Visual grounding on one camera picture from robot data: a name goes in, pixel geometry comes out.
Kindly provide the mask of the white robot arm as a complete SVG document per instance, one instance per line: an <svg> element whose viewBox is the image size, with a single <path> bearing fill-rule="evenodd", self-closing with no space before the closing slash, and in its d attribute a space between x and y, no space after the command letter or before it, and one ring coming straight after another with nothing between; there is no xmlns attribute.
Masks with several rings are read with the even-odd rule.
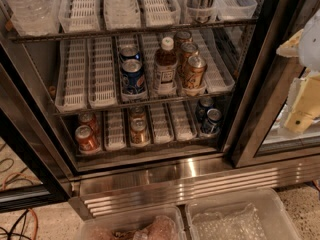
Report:
<svg viewBox="0 0 320 240"><path fill-rule="evenodd" d="M286 58L296 57L300 65L310 70L306 77L295 78L291 83L280 122L283 129L302 134L320 116L320 10L280 45L276 53Z"/></svg>

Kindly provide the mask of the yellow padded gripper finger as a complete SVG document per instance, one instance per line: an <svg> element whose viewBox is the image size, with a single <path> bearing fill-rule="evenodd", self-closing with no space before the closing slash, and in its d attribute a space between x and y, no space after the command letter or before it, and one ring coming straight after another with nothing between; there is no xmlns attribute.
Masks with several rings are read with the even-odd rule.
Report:
<svg viewBox="0 0 320 240"><path fill-rule="evenodd" d="M294 133L303 133L320 116L320 74L295 78L289 89L287 106L284 127Z"/></svg>
<svg viewBox="0 0 320 240"><path fill-rule="evenodd" d="M292 37L277 48L276 54L286 58L297 57L302 33L303 30L297 31Z"/></svg>

